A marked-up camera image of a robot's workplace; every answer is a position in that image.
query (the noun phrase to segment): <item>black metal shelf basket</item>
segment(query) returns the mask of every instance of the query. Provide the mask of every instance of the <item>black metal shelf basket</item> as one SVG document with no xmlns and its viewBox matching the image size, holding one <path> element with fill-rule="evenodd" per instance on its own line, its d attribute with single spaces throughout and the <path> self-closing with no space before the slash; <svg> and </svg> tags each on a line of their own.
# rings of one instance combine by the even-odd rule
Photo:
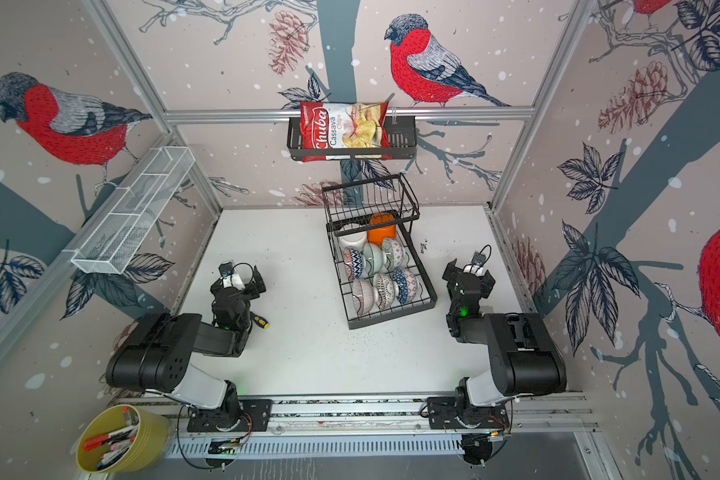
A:
<svg viewBox="0 0 720 480">
<path fill-rule="evenodd" d="M 291 118 L 288 122 L 288 150 L 291 159 L 300 161 L 304 157 L 344 156 L 362 160 L 380 158 L 382 160 L 410 160 L 416 155 L 416 117 L 412 115 L 387 116 L 384 129 L 387 131 L 389 147 L 378 148 L 303 148 L 304 137 L 299 127 L 301 119 Z"/>
<path fill-rule="evenodd" d="M 364 326 L 386 322 L 387 320 L 393 320 L 401 316 L 434 308 L 434 304 L 438 301 L 438 295 L 434 291 L 432 282 L 429 279 L 429 274 L 427 274 L 411 239 L 413 220 L 419 218 L 419 209 L 418 201 L 408 181 L 402 174 L 396 174 L 382 178 L 341 184 L 335 187 L 326 187 L 323 188 L 324 200 L 327 195 L 330 195 L 329 192 L 350 187 L 362 188 L 362 192 L 364 193 L 363 205 L 335 206 L 330 205 L 328 202 L 324 203 L 326 206 L 328 244 L 331 247 L 331 255 L 333 255 L 336 278 L 342 294 L 342 302 L 344 303 L 344 311 L 349 329 L 363 328 Z M 390 214 L 393 220 L 371 225 L 371 217 L 376 213 Z M 340 231 L 340 229 L 347 224 L 359 224 L 360 227 Z M 418 292 L 413 300 L 404 304 L 395 300 L 390 307 L 384 310 L 380 310 L 378 305 L 374 305 L 368 313 L 360 315 L 355 311 L 353 305 L 352 282 L 350 282 L 346 276 L 343 248 L 338 243 L 338 238 L 340 236 L 373 230 L 388 225 L 395 225 L 397 239 L 403 245 L 404 252 L 408 255 L 408 261 L 406 264 L 401 265 L 400 268 L 408 269 L 416 276 Z M 388 275 L 389 272 L 382 270 L 381 274 Z"/>
</svg>

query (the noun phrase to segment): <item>red and white snack bag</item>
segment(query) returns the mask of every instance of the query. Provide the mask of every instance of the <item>red and white snack bag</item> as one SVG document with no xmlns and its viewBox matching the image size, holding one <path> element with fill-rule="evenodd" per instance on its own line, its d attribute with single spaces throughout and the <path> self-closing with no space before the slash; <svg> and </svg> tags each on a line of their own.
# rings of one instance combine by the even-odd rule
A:
<svg viewBox="0 0 720 480">
<path fill-rule="evenodd" d="M 303 148 L 378 148 L 389 147 L 383 104 L 330 104 L 303 101 L 300 123 Z M 388 158 L 382 155 L 363 155 L 361 158 Z M 340 160 L 347 155 L 304 157 L 304 161 Z"/>
</svg>

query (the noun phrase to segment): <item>white tabletop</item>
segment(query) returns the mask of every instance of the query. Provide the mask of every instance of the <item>white tabletop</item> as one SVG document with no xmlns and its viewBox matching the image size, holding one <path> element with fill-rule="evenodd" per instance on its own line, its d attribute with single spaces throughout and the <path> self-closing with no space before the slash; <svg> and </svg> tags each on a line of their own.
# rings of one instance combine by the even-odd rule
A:
<svg viewBox="0 0 720 480">
<path fill-rule="evenodd" d="M 210 322 L 211 284 L 219 264 L 234 260 L 259 267 L 267 287 L 251 310 L 270 322 L 251 331 L 243 354 L 220 358 L 192 354 L 192 363 L 237 384 L 241 395 L 444 392 L 465 376 L 489 368 L 488 348 L 457 342 L 448 333 L 449 300 L 443 270 L 493 247 L 487 266 L 496 279 L 481 305 L 517 312 L 518 299 L 481 206 L 423 206 L 413 222 L 414 245 L 437 305 L 374 326 L 350 330 L 339 293 L 322 209 L 225 210 L 216 226 L 182 312 Z M 245 266 L 238 271 L 250 278 Z"/>
</svg>

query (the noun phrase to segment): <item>orange mug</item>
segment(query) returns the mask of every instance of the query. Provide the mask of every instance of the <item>orange mug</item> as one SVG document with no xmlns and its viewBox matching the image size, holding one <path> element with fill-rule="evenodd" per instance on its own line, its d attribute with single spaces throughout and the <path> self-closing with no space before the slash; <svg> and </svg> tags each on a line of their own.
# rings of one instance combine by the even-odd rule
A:
<svg viewBox="0 0 720 480">
<path fill-rule="evenodd" d="M 383 224 L 384 222 L 391 222 L 393 220 L 394 217 L 390 214 L 378 213 L 371 216 L 371 221 L 369 223 L 370 225 L 376 225 Z M 382 226 L 380 228 L 374 228 L 373 230 L 368 231 L 368 241 L 372 244 L 381 246 L 384 238 L 395 238 L 397 237 L 397 235 L 398 232 L 394 225 Z"/>
</svg>

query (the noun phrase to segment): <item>yellow bin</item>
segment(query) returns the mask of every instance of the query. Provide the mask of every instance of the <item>yellow bin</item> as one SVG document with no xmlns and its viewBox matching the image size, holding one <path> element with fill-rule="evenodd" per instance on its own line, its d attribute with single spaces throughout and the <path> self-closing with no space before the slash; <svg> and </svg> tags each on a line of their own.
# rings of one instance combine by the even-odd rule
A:
<svg viewBox="0 0 720 480">
<path fill-rule="evenodd" d="M 83 443 L 88 439 L 107 432 L 113 432 L 126 426 L 123 407 L 128 407 L 139 419 L 139 431 L 136 433 L 134 444 L 128 452 L 117 462 L 102 470 L 96 470 L 101 456 L 109 451 L 109 446 L 102 445 L 90 452 L 83 449 Z M 135 472 L 152 465 L 163 456 L 163 449 L 168 442 L 170 424 L 168 418 L 147 412 L 132 405 L 118 405 L 104 410 L 88 425 L 77 446 L 77 465 L 86 472 L 115 473 Z"/>
</svg>

